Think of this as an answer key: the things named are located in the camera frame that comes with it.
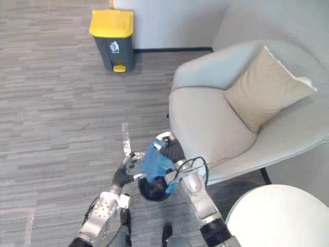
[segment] blue rag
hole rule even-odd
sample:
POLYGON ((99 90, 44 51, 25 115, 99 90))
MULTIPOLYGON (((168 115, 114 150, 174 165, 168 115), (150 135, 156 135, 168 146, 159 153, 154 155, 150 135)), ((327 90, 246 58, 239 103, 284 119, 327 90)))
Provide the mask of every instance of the blue rag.
MULTIPOLYGON (((162 147, 166 147, 166 143, 158 139, 154 139, 149 145, 149 150, 140 163, 140 172, 147 173, 147 181, 152 182, 157 177, 165 177, 168 169, 175 170, 173 162, 164 157, 153 146, 153 143, 157 143, 162 147)), ((174 184, 168 185, 166 193, 171 193, 176 186, 174 184)))

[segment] armchair seat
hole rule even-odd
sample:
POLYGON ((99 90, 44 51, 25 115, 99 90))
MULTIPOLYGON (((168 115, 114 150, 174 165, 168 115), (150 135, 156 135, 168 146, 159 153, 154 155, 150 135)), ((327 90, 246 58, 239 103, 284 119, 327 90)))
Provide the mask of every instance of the armchair seat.
POLYGON ((210 168, 249 149, 257 135, 213 87, 182 87, 170 95, 170 123, 186 158, 202 156, 210 168))

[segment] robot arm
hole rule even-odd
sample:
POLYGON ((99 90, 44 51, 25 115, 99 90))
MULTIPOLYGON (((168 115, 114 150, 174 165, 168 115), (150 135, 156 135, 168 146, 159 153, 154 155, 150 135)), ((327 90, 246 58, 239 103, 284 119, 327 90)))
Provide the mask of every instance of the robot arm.
POLYGON ((114 174, 108 191, 102 192, 84 222, 76 238, 68 247, 98 247, 114 221, 117 209, 128 208, 129 196, 121 195, 125 184, 143 177, 143 174, 128 175, 126 169, 132 163, 133 156, 126 157, 114 174))
POLYGON ((179 141, 171 132, 157 137, 168 143, 166 148, 155 145, 165 157, 173 161, 176 171, 166 176, 166 182, 174 179, 181 181, 181 192, 199 223, 199 229, 209 247, 241 247, 237 239, 231 235, 216 205, 206 191, 202 177, 190 169, 179 141))

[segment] gray trash bin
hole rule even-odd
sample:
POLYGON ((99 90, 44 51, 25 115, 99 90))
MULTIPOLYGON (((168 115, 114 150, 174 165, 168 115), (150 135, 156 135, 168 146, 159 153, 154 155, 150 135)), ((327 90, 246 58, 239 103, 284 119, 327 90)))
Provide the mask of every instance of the gray trash bin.
POLYGON ((134 69, 133 27, 132 11, 93 10, 89 32, 107 70, 123 73, 134 69))

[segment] black shoe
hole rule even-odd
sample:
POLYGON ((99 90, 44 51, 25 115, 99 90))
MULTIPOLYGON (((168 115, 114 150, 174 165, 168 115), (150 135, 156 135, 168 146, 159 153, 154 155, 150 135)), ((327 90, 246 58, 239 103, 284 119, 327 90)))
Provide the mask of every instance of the black shoe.
POLYGON ((166 240, 173 235, 173 228, 171 225, 167 224, 164 226, 162 231, 162 247, 167 247, 166 240))

